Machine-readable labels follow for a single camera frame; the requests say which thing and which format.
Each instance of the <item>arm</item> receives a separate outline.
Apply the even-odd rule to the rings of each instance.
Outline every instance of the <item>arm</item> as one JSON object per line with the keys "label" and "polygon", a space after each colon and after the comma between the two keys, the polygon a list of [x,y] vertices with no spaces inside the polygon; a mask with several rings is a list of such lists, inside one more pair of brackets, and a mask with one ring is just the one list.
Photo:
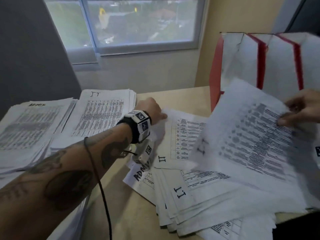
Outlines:
{"label": "arm", "polygon": [[[166,118],[153,98],[136,109],[147,111],[152,124]],[[127,124],[87,139],[99,178],[131,141]],[[44,159],[0,190],[0,239],[46,239],[96,184],[83,141]]]}
{"label": "arm", "polygon": [[285,102],[291,112],[278,119],[279,126],[294,126],[299,122],[320,123],[320,92],[306,89]]}

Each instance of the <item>tattoo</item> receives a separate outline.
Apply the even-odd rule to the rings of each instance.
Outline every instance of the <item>tattoo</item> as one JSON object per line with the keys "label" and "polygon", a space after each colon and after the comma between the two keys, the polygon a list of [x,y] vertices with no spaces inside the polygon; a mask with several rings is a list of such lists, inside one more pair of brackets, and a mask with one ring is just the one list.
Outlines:
{"label": "tattoo", "polygon": [[57,210],[66,210],[80,203],[91,180],[92,172],[88,170],[62,172],[47,184],[44,196],[54,203]]}
{"label": "tattoo", "polygon": [[117,158],[124,158],[127,154],[122,154],[122,152],[128,145],[127,137],[122,142],[114,141],[106,145],[101,152],[103,168],[109,169]]}
{"label": "tattoo", "polygon": [[98,142],[102,141],[103,139],[107,138],[108,136],[110,136],[113,133],[112,129],[108,129],[105,130],[99,134],[96,134],[94,136],[90,136],[87,138],[86,140],[86,144],[88,146],[93,146],[95,144],[97,144]]}
{"label": "tattoo", "polygon": [[5,200],[11,201],[27,195],[29,190],[27,190],[26,185],[34,182],[40,182],[40,180],[22,181],[22,178],[19,178],[16,182],[10,182],[0,189],[0,202]]}
{"label": "tattoo", "polygon": [[38,174],[38,173],[46,173],[54,169],[62,168],[62,163],[60,159],[63,155],[67,153],[66,150],[61,150],[53,155],[43,159],[37,165],[28,170],[28,173]]}

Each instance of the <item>table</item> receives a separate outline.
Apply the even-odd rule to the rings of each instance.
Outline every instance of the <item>table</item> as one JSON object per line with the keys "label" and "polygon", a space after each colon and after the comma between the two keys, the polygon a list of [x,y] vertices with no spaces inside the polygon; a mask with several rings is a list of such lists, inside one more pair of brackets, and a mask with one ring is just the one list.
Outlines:
{"label": "table", "polygon": [[[161,108],[181,110],[205,117],[209,117],[211,114],[209,86],[137,94],[137,101],[147,97],[153,97]],[[116,240],[179,239],[177,234],[170,234],[166,228],[159,227],[155,206],[122,182],[129,172],[126,167],[127,161],[128,158],[117,159],[101,179],[111,217],[113,238]],[[283,222],[300,215],[277,214],[277,222]],[[88,203],[88,211],[80,239],[108,238],[108,221],[100,189],[95,187]],[[184,239],[199,240],[202,238],[191,235]]]}

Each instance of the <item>beige wall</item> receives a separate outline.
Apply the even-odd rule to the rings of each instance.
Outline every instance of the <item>beige wall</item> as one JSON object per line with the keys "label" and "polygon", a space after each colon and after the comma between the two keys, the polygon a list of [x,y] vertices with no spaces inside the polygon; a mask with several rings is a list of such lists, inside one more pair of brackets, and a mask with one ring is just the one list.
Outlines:
{"label": "beige wall", "polygon": [[269,33],[284,0],[210,0],[195,86],[207,86],[220,32]]}

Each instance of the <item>black wrist strap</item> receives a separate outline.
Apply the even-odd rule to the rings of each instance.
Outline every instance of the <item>black wrist strap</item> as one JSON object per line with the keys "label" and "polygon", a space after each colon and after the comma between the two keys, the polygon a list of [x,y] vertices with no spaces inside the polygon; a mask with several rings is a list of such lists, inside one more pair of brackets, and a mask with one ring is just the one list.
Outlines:
{"label": "black wrist strap", "polygon": [[[150,120],[150,124],[152,123],[151,121],[151,117],[149,116],[149,114],[143,110],[143,112],[146,113],[146,115],[149,117],[149,120]],[[138,131],[138,126],[137,126],[137,123],[134,122],[131,118],[127,118],[127,117],[123,117],[118,123],[118,124],[122,124],[122,123],[126,123],[127,125],[130,126],[131,128],[131,131],[132,131],[132,141],[130,144],[137,144],[139,143],[139,136],[140,136],[140,133]]]}

